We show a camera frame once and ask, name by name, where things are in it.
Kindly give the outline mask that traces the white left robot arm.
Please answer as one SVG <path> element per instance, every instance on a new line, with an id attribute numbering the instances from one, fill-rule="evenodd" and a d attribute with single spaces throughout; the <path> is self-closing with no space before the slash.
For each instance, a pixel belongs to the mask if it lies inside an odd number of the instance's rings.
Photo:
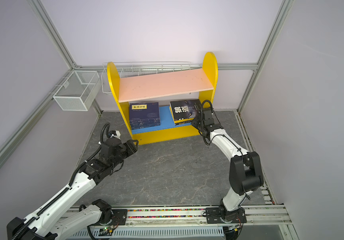
<path id="1" fill-rule="evenodd" d="M 118 172 L 124 160 L 138 151 L 139 142 L 122 142 L 119 131 L 106 123 L 100 133 L 98 149 L 73 172 L 70 181 L 55 196 L 25 218 L 7 225 L 9 240 L 66 240 L 91 225 L 119 225 L 112 206 L 99 199 L 64 220 L 61 217 L 105 177 Z"/>

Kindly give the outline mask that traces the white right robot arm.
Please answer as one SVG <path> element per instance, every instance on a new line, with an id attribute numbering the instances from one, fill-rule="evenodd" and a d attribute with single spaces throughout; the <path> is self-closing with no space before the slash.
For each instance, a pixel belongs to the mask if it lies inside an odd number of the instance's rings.
<path id="1" fill-rule="evenodd" d="M 226 132 L 219 122 L 212 102 L 203 101 L 199 105 L 198 115 L 191 125 L 195 127 L 207 146 L 216 145 L 230 162 L 230 189 L 222 198 L 216 218 L 230 224 L 236 221 L 242 225 L 246 222 L 242 203 L 250 199 L 250 194 L 264 185 L 264 176 L 260 156 L 241 147 Z"/>

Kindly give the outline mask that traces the black wolf cover book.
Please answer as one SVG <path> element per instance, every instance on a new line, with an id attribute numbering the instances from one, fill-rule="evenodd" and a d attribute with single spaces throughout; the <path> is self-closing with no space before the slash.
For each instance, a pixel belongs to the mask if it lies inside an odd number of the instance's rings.
<path id="1" fill-rule="evenodd" d="M 198 115 L 200 108 L 199 99 L 170 102 L 170 110 L 175 122 L 193 120 Z"/>

